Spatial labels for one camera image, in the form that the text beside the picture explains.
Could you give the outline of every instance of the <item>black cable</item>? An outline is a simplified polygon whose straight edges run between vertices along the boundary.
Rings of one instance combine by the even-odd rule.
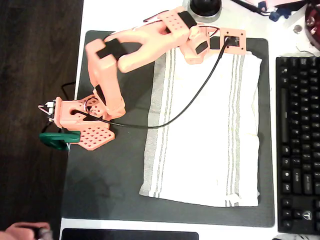
[[[220,59],[222,58],[222,55],[224,54],[224,51],[228,45],[229,42],[229,38],[226,39],[226,41],[224,42],[223,47],[220,50],[219,56],[211,70],[211,72],[209,73],[208,77],[206,78],[206,80],[204,81],[204,83],[202,84],[202,86],[200,87],[200,89],[198,90],[198,92],[194,95],[194,97],[192,98],[192,100],[187,104],[187,106],[177,115],[175,116],[173,119],[171,119],[170,121],[162,124],[162,125],[158,125],[158,126],[142,126],[142,125],[134,125],[134,124],[124,124],[124,123],[117,123],[117,122],[112,122],[112,121],[108,121],[108,120],[104,120],[101,118],[98,118],[96,116],[92,116],[89,113],[80,111],[80,110],[73,110],[72,114],[82,114],[85,115],[87,117],[90,117],[91,119],[96,119],[97,121],[101,121],[107,124],[111,124],[111,125],[116,125],[116,126],[120,126],[120,127],[126,127],[126,128],[134,128],[134,129],[159,129],[159,128],[163,128],[167,125],[169,125],[170,123],[172,123],[174,120],[176,120],[177,118],[179,118],[189,107],[190,105],[195,101],[195,99],[198,97],[198,95],[201,93],[202,89],[205,87],[205,85],[207,84],[207,82],[209,81],[209,79],[211,78],[212,74],[214,73]]]
[[[75,81],[67,82],[67,83],[61,85],[61,90],[62,90],[62,92],[63,92],[63,94],[64,94],[64,96],[65,96],[65,99],[67,99],[68,101],[69,101],[69,97],[68,97],[67,92],[65,91],[65,87],[66,87],[66,86],[69,86],[69,85],[74,85],[74,84],[76,84]]]

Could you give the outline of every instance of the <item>striped towel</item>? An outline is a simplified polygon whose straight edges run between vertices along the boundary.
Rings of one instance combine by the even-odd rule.
[[[178,49],[154,67],[148,125],[174,118],[218,58],[189,65]],[[213,207],[258,205],[261,60],[224,54],[194,103],[170,125],[148,130],[139,194]]]

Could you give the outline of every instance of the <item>wooden floor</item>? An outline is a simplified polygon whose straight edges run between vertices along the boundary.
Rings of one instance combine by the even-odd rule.
[[[47,117],[37,106],[75,80],[82,7],[82,0],[0,0],[0,230],[46,221],[59,239],[67,153],[39,141]]]

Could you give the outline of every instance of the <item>desk mat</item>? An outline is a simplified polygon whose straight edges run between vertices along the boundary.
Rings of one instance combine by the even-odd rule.
[[[111,32],[89,31],[85,43]],[[133,52],[138,43],[126,43]],[[268,42],[248,38],[247,49],[262,59],[259,89],[257,207],[210,207],[139,195],[143,183],[146,129],[111,127],[115,140],[94,151],[72,145],[69,152],[62,202],[62,217],[70,219],[128,220],[272,227],[275,224],[271,153]],[[119,123],[147,125],[153,86],[154,62],[129,73],[118,72],[126,114]],[[78,99],[93,87],[83,54]]]

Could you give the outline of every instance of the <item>green clip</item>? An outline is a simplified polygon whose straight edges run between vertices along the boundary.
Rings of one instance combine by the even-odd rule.
[[[57,150],[68,150],[67,143],[80,142],[80,131],[68,131],[67,133],[44,132],[39,134],[42,143]]]

